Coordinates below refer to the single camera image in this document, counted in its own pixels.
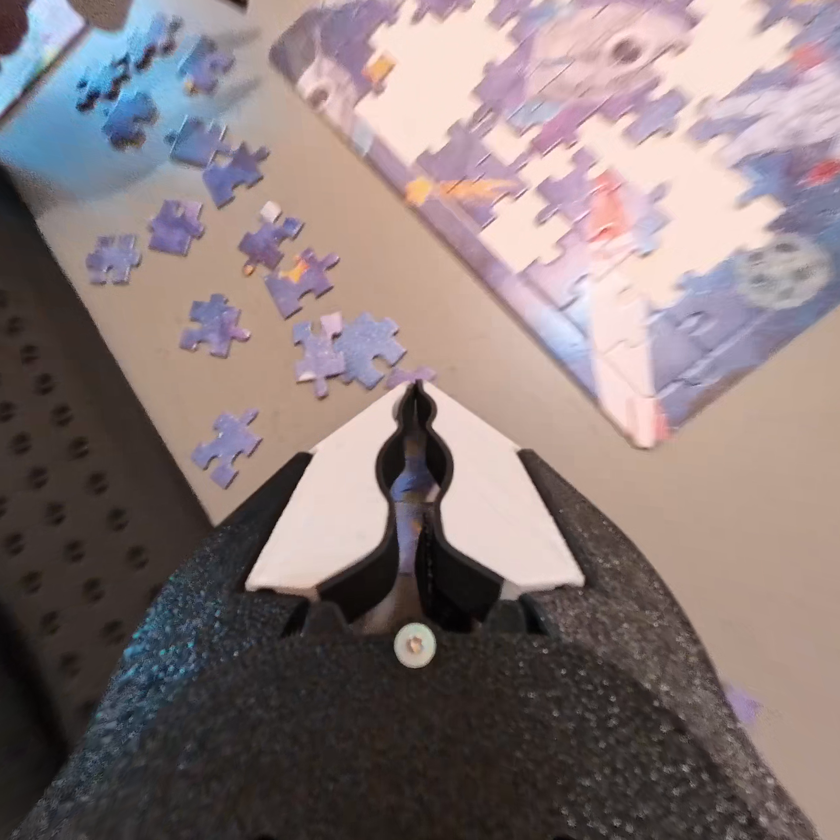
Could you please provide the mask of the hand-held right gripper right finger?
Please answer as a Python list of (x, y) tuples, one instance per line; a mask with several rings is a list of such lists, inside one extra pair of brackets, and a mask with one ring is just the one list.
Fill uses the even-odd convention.
[(580, 589), (585, 575), (522, 457), (525, 451), (435, 385), (417, 385), (434, 591), (476, 622), (499, 601)]

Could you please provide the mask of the space puzzle board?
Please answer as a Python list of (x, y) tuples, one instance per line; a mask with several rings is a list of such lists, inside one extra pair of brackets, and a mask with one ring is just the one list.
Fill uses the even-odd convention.
[(269, 60), (639, 448), (838, 308), (838, 2), (320, 2)]

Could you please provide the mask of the purple blue jigsaw puzzle piece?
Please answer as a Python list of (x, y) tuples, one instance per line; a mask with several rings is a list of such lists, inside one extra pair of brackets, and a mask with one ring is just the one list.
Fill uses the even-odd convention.
[(417, 409), (404, 414), (401, 404), (393, 411), (395, 419), (402, 419), (401, 451), (404, 466), (391, 485), (395, 505), (398, 544), (397, 577), (414, 577), (416, 556), (424, 520), (438, 493), (438, 483), (426, 464), (427, 437), (419, 423)]

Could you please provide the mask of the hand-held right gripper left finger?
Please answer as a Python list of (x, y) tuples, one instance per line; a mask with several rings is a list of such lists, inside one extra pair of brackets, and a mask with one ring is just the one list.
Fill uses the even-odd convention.
[(415, 387), (400, 385), (326, 437), (248, 573), (248, 592), (335, 604), (348, 623), (377, 607), (400, 569), (392, 487), (406, 467)]

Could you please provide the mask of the colourful cartoon puzzle board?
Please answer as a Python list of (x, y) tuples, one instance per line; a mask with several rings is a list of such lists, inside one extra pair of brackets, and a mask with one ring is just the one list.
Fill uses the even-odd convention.
[(2, 2), (2, 119), (87, 28), (68, 1)]

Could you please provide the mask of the grey desk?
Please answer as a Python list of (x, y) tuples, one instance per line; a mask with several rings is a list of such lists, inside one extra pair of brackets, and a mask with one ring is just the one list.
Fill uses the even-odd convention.
[(91, 31), (2, 126), (2, 164), (213, 524), (380, 391), (297, 384), (290, 324), (237, 243), (266, 201), (302, 247), (336, 252), (334, 289), (303, 315), (368, 311), (400, 327), (410, 367), (535, 449), (636, 543), (726, 681), (758, 700), (753, 739), (824, 838), (838, 835), (838, 313), (805, 332), (656, 450), (632, 447), (393, 189), (269, 65), (306, 2), (175, 2), (189, 33), (231, 39), (221, 120), (269, 148), (264, 179), (206, 206), (186, 258), (145, 254), (126, 287), (95, 288), (98, 235), (143, 235), (165, 198), (205, 200), (164, 135), (214, 105), (164, 61), (140, 75), (160, 116), (117, 151), (75, 86), (123, 37)]

